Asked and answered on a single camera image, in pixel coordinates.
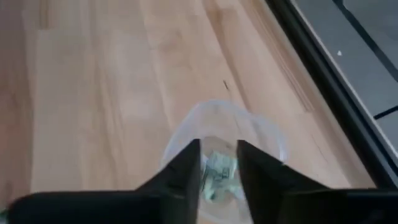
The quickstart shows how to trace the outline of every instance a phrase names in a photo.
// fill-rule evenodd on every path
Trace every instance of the clear plastic cup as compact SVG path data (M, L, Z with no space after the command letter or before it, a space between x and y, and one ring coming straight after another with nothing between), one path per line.
M202 161L213 151L236 157L240 139L282 162L287 159L284 139L275 125L227 101L199 103L189 112L170 139L161 168L193 139L201 139ZM238 198L230 196L223 203L208 203L200 197L199 214L219 224L252 223L243 193Z

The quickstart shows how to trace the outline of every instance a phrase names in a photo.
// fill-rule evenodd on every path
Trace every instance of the wooden floor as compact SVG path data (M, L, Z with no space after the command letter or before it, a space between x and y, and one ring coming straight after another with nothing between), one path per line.
M309 177L374 186L263 1L22 1L0 0L0 206L136 188L209 99L277 124Z

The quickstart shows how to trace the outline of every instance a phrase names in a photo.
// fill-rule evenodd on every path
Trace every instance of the black metal frame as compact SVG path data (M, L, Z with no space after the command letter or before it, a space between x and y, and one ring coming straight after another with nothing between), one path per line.
M375 184L398 187L397 160L289 0L265 0Z

